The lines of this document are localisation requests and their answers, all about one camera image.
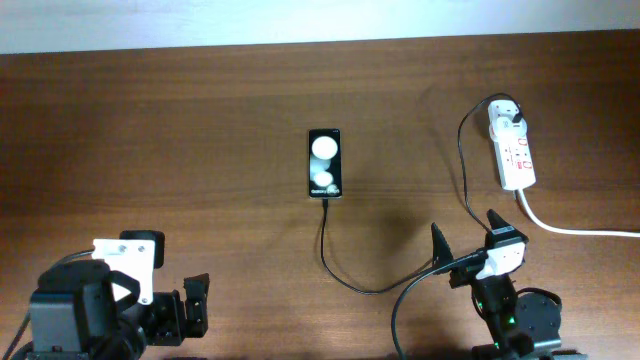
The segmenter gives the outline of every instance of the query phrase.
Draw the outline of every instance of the wooden surface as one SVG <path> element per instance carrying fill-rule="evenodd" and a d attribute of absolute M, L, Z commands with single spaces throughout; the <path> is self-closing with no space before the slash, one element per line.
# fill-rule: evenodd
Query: wooden surface
<path fill-rule="evenodd" d="M 527 193 L 543 221 L 639 230 L 639 64 L 639 32 L 2 56 L 0 344 L 56 259 L 152 228 L 167 235 L 156 291 L 209 272 L 210 328 L 147 358 L 392 354 L 399 291 L 360 296 L 321 267 L 307 130 L 342 130 L 331 264 L 379 287 L 431 257 L 431 222 L 455 255 L 482 245 L 455 136 L 497 91 L 523 106 L 538 177 Z M 463 134 L 472 203 L 529 235 L 516 286 L 563 297 L 565 347 L 638 358 L 640 241 L 533 225 L 500 187 L 487 126 L 482 110 Z M 404 347 L 488 343 L 469 291 L 445 277 L 418 286 L 399 314 Z"/>

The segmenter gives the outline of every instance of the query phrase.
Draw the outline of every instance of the smartphone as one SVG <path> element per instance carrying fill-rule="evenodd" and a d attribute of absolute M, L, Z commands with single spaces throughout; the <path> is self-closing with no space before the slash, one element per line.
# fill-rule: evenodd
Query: smartphone
<path fill-rule="evenodd" d="M 309 197 L 342 197 L 342 144 L 339 129 L 309 130 Z"/>

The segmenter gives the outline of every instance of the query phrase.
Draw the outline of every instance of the white power cable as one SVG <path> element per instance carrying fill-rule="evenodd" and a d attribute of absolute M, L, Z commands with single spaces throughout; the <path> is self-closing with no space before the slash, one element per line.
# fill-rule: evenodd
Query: white power cable
<path fill-rule="evenodd" d="M 567 234 L 567 235 L 588 235 L 588 236 L 622 236 L 622 237 L 632 237 L 632 238 L 640 238 L 640 233 L 632 233 L 627 231 L 607 231 L 607 230 L 568 230 L 568 229 L 560 229 L 557 227 L 549 226 L 540 219 L 538 219 L 534 214 L 531 208 L 529 207 L 529 203 L 527 203 L 527 198 L 524 196 L 524 191 L 522 189 L 518 189 L 518 198 L 520 199 L 520 203 L 522 207 L 526 211 L 527 215 L 536 223 L 536 225 L 541 228 L 559 233 L 559 234 Z"/>

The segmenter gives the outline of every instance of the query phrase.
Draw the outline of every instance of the white robot part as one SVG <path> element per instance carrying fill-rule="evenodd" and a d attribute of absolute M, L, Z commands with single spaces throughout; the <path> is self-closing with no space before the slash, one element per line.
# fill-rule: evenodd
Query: white robot part
<path fill-rule="evenodd" d="M 517 269 L 524 260 L 524 250 L 524 242 L 488 250 L 489 257 L 485 260 L 484 268 L 476 275 L 476 279 L 482 280 L 489 276 L 499 276 Z"/>
<path fill-rule="evenodd" d="M 93 245 L 93 259 L 102 259 L 111 270 L 123 272 L 138 280 L 140 304 L 149 305 L 153 302 L 153 261 L 156 250 L 154 241 L 95 239 Z M 113 296 L 116 301 L 129 293 L 129 290 L 122 286 L 113 284 Z"/>

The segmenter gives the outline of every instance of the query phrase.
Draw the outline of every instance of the white power strip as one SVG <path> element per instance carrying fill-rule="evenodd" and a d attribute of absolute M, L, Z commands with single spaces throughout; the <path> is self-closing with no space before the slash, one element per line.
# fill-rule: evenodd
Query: white power strip
<path fill-rule="evenodd" d="M 489 135 L 496 149 L 500 181 L 502 188 L 510 191 L 527 188 L 536 182 L 527 140 L 527 122 L 524 119 L 513 122 L 518 113 L 518 107 L 511 100 L 496 100 L 489 104 Z"/>
<path fill-rule="evenodd" d="M 535 184 L 531 151 L 527 140 L 527 122 L 521 119 L 514 123 L 520 110 L 511 100 L 496 100 L 489 104 L 489 135 L 496 149 L 496 159 L 500 170 L 502 188 L 516 191 L 522 207 L 531 221 L 541 228 L 566 235 L 622 236 L 640 238 L 640 233 L 603 230 L 570 230 L 547 225 L 540 221 L 529 207 L 523 189 Z"/>

